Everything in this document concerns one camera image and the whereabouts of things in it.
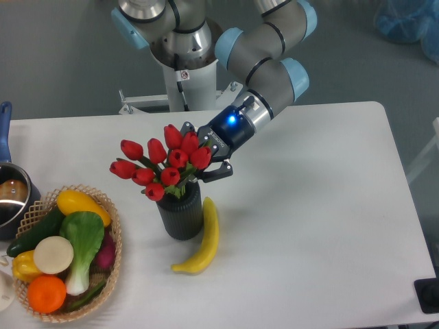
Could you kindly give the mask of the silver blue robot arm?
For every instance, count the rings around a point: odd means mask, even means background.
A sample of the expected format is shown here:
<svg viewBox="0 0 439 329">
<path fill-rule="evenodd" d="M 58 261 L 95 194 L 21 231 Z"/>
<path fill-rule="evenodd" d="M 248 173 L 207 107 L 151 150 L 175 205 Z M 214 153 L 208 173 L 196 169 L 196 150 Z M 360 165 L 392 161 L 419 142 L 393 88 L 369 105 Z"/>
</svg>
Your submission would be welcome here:
<svg viewBox="0 0 439 329">
<path fill-rule="evenodd" d="M 120 1 L 112 21 L 137 49 L 149 48 L 162 66 L 172 111 L 208 110 L 218 104 L 216 66 L 242 84 L 233 102 L 197 129 L 209 143 L 213 171 L 188 173 L 184 182 L 228 177 L 234 151 L 292 105 L 309 87 L 309 76 L 285 52 L 316 28 L 317 16 L 306 1 L 256 1 L 263 20 L 254 31 L 222 31 L 205 14 L 204 1 Z"/>
</svg>

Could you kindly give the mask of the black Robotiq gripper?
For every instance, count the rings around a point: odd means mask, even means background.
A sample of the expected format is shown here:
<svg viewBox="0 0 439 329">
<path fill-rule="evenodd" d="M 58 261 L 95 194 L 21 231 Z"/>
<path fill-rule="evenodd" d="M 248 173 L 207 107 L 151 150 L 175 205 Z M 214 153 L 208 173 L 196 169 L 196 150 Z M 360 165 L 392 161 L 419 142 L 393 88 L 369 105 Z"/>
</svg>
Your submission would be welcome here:
<svg viewBox="0 0 439 329">
<path fill-rule="evenodd" d="M 214 182 L 233 174 L 232 165 L 226 160 L 255 134 L 255 128 L 241 112 L 245 107 L 228 106 L 206 125 L 197 128 L 185 121 L 180 129 L 181 133 L 197 132 L 200 142 L 211 142 L 212 162 L 220 162 L 217 169 L 196 169 L 192 164 L 187 165 L 188 182 Z"/>
</svg>

